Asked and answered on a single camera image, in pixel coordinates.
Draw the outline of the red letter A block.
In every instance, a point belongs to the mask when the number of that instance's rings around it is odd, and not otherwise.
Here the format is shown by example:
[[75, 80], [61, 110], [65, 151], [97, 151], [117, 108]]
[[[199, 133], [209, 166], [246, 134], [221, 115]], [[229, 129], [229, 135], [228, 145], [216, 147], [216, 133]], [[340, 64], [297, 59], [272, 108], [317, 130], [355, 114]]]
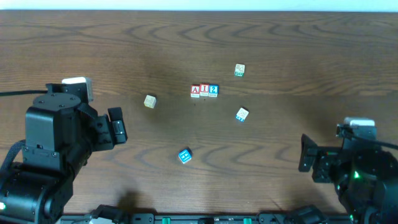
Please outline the red letter A block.
[[200, 85], [192, 85], [190, 87], [190, 96], [192, 98], [199, 98], [200, 97]]

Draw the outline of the red letter I block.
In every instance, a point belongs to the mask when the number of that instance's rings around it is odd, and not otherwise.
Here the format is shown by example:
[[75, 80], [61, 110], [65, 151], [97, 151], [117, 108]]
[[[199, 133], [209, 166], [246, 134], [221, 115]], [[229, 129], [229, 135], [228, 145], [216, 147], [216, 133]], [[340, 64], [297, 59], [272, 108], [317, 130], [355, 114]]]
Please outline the red letter I block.
[[209, 96], [209, 84], [202, 83], [200, 84], [200, 96]]

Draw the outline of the blue number 2 block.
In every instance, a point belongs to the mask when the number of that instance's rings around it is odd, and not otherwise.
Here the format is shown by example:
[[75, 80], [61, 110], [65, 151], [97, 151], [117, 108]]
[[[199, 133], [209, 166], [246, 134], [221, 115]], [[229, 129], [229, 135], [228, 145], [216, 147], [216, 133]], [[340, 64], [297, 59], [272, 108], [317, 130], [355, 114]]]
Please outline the blue number 2 block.
[[209, 97], [216, 98], [218, 96], [219, 86], [218, 85], [210, 85], [209, 86]]

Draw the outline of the white picture block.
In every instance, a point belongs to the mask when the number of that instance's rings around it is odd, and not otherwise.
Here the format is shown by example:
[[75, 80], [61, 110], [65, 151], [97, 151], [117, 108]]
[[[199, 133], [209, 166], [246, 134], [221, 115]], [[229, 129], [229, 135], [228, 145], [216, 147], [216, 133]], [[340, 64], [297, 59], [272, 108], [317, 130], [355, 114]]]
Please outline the white picture block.
[[245, 65], [237, 63], [234, 69], [234, 75], [236, 77], [243, 77], [244, 73], [245, 73]]

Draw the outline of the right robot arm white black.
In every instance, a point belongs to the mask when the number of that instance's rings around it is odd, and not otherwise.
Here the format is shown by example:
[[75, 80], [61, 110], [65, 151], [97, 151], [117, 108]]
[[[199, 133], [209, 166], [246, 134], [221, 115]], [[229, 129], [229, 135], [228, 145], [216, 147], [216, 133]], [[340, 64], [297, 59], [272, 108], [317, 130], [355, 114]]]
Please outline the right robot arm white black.
[[378, 141], [375, 126], [339, 124], [340, 147], [319, 146], [301, 137], [298, 169], [315, 183], [333, 184], [351, 223], [397, 223], [397, 159]]

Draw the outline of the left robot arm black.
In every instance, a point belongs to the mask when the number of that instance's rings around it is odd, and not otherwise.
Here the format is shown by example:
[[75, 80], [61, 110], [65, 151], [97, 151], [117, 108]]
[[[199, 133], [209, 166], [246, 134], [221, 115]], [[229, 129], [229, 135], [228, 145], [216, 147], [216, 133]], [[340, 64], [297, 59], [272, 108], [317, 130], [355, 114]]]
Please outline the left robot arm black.
[[123, 112], [99, 115], [87, 83], [48, 83], [25, 114], [25, 139], [1, 166], [1, 221], [55, 223], [93, 152], [127, 141]]

